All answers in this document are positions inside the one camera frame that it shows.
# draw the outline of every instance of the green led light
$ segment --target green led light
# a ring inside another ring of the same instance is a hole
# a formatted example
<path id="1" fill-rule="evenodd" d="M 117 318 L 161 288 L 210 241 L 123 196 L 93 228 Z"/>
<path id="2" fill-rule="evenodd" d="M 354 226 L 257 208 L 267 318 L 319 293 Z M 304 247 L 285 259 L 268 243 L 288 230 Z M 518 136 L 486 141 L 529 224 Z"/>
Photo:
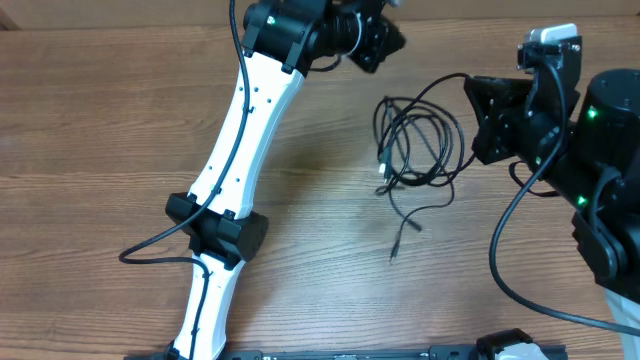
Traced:
<path id="1" fill-rule="evenodd" d="M 584 196 L 578 196 L 578 206 L 586 206 L 589 200 Z"/>
<path id="2" fill-rule="evenodd" d="M 598 116 L 598 110 L 592 106 L 587 112 L 587 115 L 589 115 L 589 119 L 593 120 Z"/>

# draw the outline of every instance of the wooden table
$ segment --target wooden table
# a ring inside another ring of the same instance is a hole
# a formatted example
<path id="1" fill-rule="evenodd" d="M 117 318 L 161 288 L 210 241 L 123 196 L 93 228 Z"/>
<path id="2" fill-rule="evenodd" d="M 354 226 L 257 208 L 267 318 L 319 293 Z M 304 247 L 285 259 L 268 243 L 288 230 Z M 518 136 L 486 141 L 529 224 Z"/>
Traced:
<path id="1" fill-rule="evenodd" d="M 471 166 L 456 202 L 424 212 L 395 263 L 399 219 L 380 184 L 371 114 L 455 71 L 515 72 L 532 27 L 572 19 L 399 24 L 408 38 L 375 76 L 346 63 L 312 74 L 265 163 L 255 209 L 271 219 L 228 322 L 235 349 L 418 348 L 520 327 L 573 359 L 620 358 L 615 334 L 533 313 L 489 274 L 494 226 L 517 190 L 507 162 Z M 575 19 L 583 81 L 640 67 L 640 19 Z M 226 27 L 0 32 L 0 358 L 118 359 L 161 349 L 182 324 L 186 265 L 126 266 L 117 255 L 171 222 L 167 196 L 201 171 L 228 110 L 237 60 Z M 477 130 L 460 81 L 429 96 Z M 405 209 L 446 190 L 402 192 Z M 526 198 L 499 266 L 523 295 L 611 319 L 575 250 L 571 208 Z M 188 255 L 174 236 L 146 255 Z"/>

